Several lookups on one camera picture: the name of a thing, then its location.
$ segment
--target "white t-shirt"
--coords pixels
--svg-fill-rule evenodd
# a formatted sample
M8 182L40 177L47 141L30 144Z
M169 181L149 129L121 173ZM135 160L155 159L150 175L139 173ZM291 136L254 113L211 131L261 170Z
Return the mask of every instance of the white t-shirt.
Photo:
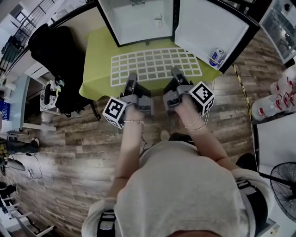
M270 187L258 173L232 172L199 156L185 142L166 141L148 149L117 196L93 204L82 226L83 237L96 237L103 210L114 209L116 237L167 237L176 231L211 231L222 237L251 237L236 179L247 179L273 205Z

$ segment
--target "white grid tray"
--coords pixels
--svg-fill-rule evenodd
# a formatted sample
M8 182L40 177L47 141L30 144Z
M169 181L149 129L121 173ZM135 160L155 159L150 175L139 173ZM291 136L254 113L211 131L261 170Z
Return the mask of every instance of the white grid tray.
M186 77L203 75L197 58L182 48L145 50L111 58L111 87L125 85L132 72L138 74L138 81L170 79L173 67Z

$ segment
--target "hand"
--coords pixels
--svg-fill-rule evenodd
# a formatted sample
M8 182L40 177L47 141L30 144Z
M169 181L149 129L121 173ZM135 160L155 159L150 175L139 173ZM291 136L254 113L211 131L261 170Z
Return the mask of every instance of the hand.
M182 95L182 102L175 108L176 113L180 116L185 127L188 127L193 121L199 120L197 125L203 124L192 98L188 94Z
M128 105L125 109L125 119L126 120L143 120L144 113L139 111L135 105Z

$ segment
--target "green tablecloth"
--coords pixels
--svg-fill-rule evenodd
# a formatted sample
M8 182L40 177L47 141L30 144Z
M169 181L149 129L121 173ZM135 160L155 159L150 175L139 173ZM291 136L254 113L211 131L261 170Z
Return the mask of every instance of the green tablecloth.
M170 39L162 39L151 41L149 45L138 43L119 48L116 46L107 27L92 31L88 37L83 83L79 93L83 97L92 100L99 100L104 95L118 97L124 90L124 86L110 86L112 56L142 50L175 47L177 46ZM189 80L193 81L195 84L199 81L211 81L221 74L220 71L213 69L199 59L198 63L203 75L189 77ZM170 80L171 79L143 81L140 84L153 92L163 89Z

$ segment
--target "railing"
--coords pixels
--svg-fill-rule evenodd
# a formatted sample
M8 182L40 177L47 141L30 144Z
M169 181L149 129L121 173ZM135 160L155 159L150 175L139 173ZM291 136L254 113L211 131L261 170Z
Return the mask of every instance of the railing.
M21 23L14 36L11 36L1 53L0 60L0 77L6 72L8 67L25 47L38 21L46 14L46 12L54 5L56 0L43 0Z

